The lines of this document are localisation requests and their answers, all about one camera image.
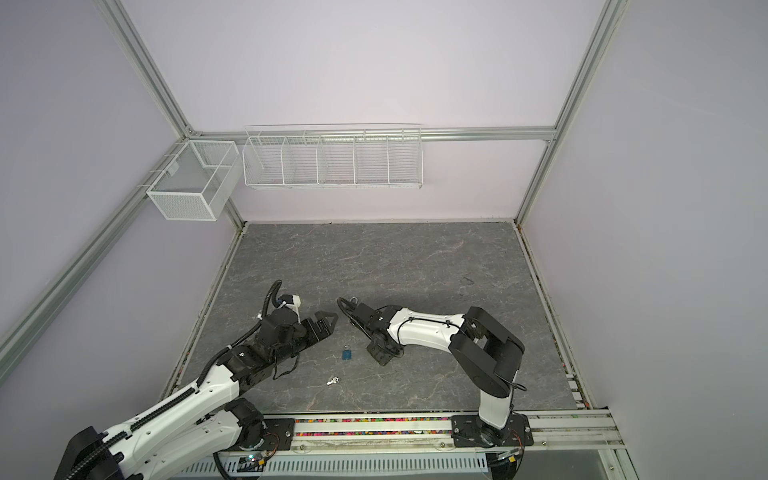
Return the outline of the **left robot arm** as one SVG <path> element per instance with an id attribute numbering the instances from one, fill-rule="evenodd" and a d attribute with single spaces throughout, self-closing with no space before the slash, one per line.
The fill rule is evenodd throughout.
<path id="1" fill-rule="evenodd" d="M 58 479 L 167 479 L 221 451 L 278 448 L 264 415 L 245 399 L 278 365 L 330 337 L 338 316 L 300 315 L 296 295 L 275 281 L 254 326 L 215 353 L 198 377 L 148 410 L 102 432 L 88 427 L 67 444 Z"/>

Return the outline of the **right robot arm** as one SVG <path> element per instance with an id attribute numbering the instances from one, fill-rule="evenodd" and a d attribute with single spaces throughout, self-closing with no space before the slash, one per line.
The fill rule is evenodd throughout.
<path id="1" fill-rule="evenodd" d="M 447 352 L 480 392 L 475 415 L 451 418 L 458 447 L 525 448 L 527 421 L 513 412 L 514 393 L 526 388 L 517 382 L 525 346 L 480 307 L 464 314 L 438 315 L 398 305 L 374 309 L 353 298 L 337 305 L 369 339 L 367 351 L 381 365 L 402 356 L 408 346 Z"/>

